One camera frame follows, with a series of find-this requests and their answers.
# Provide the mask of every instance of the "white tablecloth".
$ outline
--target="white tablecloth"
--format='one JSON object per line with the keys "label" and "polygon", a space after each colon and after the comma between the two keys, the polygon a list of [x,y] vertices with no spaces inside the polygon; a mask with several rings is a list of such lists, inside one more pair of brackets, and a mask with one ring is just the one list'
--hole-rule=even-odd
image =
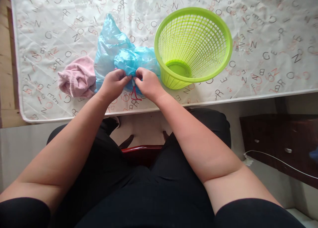
{"label": "white tablecloth", "polygon": [[[87,102],[62,93],[58,71],[95,58],[105,15],[136,46],[153,46],[160,22],[195,6],[218,14],[233,38],[227,67],[214,79],[167,91],[181,104],[210,105],[318,91],[318,0],[12,0],[20,109],[31,123],[75,116]],[[129,92],[108,115],[158,108]]]}

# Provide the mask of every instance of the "chair leg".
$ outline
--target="chair leg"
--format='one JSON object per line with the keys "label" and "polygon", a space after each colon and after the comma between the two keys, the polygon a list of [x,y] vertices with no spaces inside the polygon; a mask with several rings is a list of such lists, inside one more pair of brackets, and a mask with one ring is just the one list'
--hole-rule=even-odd
{"label": "chair leg", "polygon": [[163,138],[165,139],[165,142],[167,141],[167,139],[169,138],[169,135],[167,134],[166,131],[163,131]]}
{"label": "chair leg", "polygon": [[128,137],[128,139],[126,139],[124,142],[121,143],[121,145],[119,146],[119,148],[122,149],[127,149],[128,146],[131,144],[131,142],[133,141],[133,137],[134,135],[131,135]]}

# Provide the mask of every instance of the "skin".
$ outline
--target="skin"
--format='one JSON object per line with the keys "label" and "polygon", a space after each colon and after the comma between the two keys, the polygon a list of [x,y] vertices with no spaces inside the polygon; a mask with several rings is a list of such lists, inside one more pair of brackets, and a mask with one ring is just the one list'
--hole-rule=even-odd
{"label": "skin", "polygon": [[[162,88],[153,72],[138,68],[136,75],[138,88],[169,122],[187,161],[203,183],[215,214],[225,204],[242,198],[280,205],[222,140]],[[0,194],[0,202],[36,198],[45,202],[53,214],[82,170],[109,104],[120,96],[130,79],[120,69],[107,74],[98,93]]]}

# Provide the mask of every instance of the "basket base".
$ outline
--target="basket base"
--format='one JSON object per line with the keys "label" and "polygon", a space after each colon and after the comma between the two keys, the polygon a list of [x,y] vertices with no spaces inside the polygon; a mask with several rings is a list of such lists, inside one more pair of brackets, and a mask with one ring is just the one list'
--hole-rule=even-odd
{"label": "basket base", "polygon": [[173,71],[174,73],[183,76],[183,77],[188,77],[191,78],[192,77],[192,73],[191,73],[191,69],[190,67],[180,61],[169,61],[166,63],[166,66]]}

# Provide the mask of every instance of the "pink towel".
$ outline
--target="pink towel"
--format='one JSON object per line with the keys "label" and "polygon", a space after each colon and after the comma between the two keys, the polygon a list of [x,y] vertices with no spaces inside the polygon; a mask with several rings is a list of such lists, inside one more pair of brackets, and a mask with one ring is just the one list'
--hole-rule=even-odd
{"label": "pink towel", "polygon": [[59,87],[72,97],[91,98],[96,89],[94,61],[89,56],[78,58],[67,65],[60,76]]}

